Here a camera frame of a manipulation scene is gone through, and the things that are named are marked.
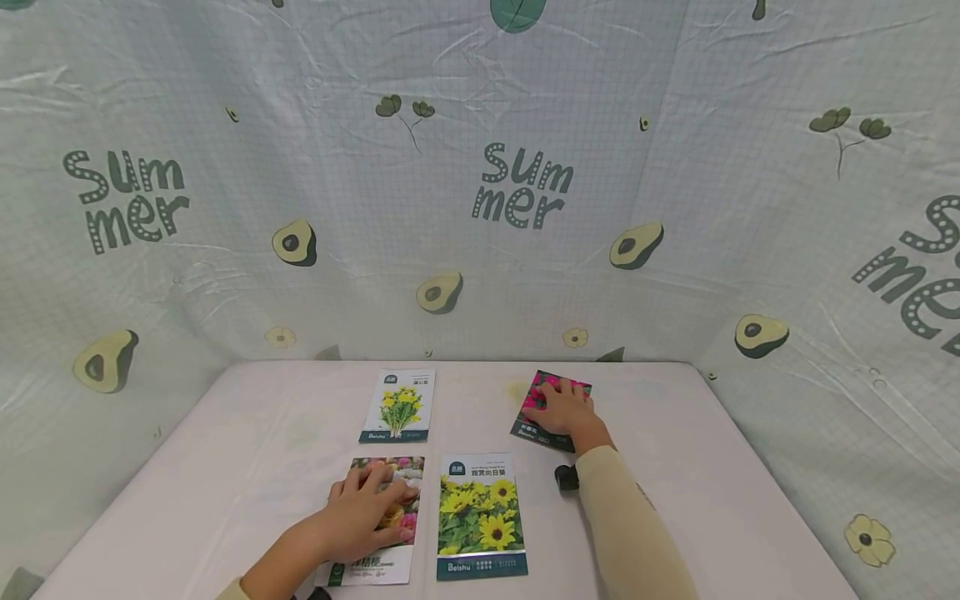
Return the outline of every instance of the sunflower seed packet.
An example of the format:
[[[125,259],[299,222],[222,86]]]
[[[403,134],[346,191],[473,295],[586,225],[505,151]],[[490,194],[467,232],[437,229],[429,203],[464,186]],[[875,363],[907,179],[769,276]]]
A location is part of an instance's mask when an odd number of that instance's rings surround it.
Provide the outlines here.
[[[425,442],[435,379],[433,369],[381,371],[360,444]]]
[[[370,462],[382,461],[394,470],[394,480],[404,479],[408,486],[420,487],[423,481],[422,456],[393,458],[355,458],[350,468],[363,468]],[[380,490],[390,485],[385,482]],[[377,529],[403,527],[414,532],[404,543],[377,550],[370,556],[351,564],[324,563],[317,569],[315,585],[328,588],[338,586],[392,586],[410,583],[410,567],[414,561],[414,540],[417,538],[417,516],[420,499],[408,504],[395,504],[384,514]]]
[[[527,574],[510,454],[445,454],[437,581]]]
[[[527,397],[523,400],[523,408],[544,408],[546,406],[546,396],[543,395],[543,392],[540,391],[540,386],[544,383],[549,383],[554,388],[560,386],[560,376],[555,375],[552,372],[546,371],[537,371],[537,374],[534,375],[534,380],[530,384],[530,388],[527,390]],[[589,395],[590,391],[593,389],[588,383],[583,383],[581,381],[570,380],[570,383],[573,385],[582,385],[584,386],[584,393]],[[527,419],[523,416],[523,413],[517,413],[516,419],[514,419],[514,426],[511,428],[510,433],[514,434],[519,438],[524,440],[530,440],[537,444],[547,445],[551,448],[557,448],[558,450],[563,450],[564,452],[573,452],[573,440],[569,436],[558,436],[556,434],[550,433],[549,431],[543,429],[533,421]]]

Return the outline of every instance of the wrinkled fabric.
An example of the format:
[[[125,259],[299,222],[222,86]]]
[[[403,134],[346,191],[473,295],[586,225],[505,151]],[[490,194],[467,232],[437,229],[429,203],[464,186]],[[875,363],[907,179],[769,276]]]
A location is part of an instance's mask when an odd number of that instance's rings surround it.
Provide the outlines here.
[[[0,582],[238,361],[669,359],[862,597],[960,596],[958,26],[0,2]]]

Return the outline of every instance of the small black object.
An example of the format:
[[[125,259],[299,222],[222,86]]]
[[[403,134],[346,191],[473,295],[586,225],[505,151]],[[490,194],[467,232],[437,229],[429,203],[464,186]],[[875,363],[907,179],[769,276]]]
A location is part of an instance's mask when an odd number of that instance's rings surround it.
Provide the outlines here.
[[[557,480],[557,487],[561,492],[573,492],[580,489],[580,477],[577,476],[576,467],[560,465],[553,471],[553,476]]]

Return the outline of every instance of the seed packet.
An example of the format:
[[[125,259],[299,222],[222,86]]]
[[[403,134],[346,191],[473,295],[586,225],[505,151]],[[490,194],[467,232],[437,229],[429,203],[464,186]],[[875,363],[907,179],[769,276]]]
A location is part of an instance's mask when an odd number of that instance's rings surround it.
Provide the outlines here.
[[[437,580],[527,574],[510,454],[445,454]]]
[[[534,381],[530,384],[530,389],[527,391],[527,397],[523,400],[522,408],[542,409],[545,407],[546,396],[544,396],[543,392],[541,392],[538,388],[544,383],[549,383],[553,387],[557,388],[560,386],[560,380],[561,378],[559,375],[555,375],[546,371],[537,371],[537,374],[534,375]],[[593,386],[581,381],[575,381],[571,379],[570,383],[573,385],[584,386],[584,393],[588,395],[590,390],[593,389]],[[533,421],[524,417],[523,413],[516,414],[514,426],[510,430],[510,433],[519,438],[523,438],[524,440],[536,442],[537,444],[548,445],[551,448],[557,448],[558,450],[563,450],[566,452],[573,452],[573,440],[571,440],[569,436],[558,436],[556,434],[552,434]]]
[[[419,488],[423,481],[423,457],[355,458],[350,468],[363,468],[369,462],[383,461],[394,470],[394,479],[405,479],[407,485]],[[384,483],[380,490],[390,483]],[[414,540],[417,538],[417,516],[420,499],[406,505],[395,504],[387,511],[377,529],[400,526],[410,529],[414,536],[404,543],[377,550],[370,556],[351,564],[324,563],[317,569],[317,586],[391,586],[410,583],[410,567],[414,560]]]
[[[381,371],[360,444],[425,442],[435,379],[433,369]]]

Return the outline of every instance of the table surface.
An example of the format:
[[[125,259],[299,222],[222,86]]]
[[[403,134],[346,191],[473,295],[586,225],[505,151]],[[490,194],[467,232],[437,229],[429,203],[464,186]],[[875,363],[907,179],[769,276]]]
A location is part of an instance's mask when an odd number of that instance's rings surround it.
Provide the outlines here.
[[[384,368],[437,371],[426,443],[357,443]],[[35,600],[211,600],[287,526],[323,507],[352,458],[396,455],[426,457],[410,584],[336,588],[335,600],[604,597],[579,503],[553,478],[572,457],[509,434],[537,369],[593,384],[597,412],[703,600],[856,600],[688,365],[288,361],[225,372]],[[530,574],[439,583],[441,456],[502,451],[513,455]]]

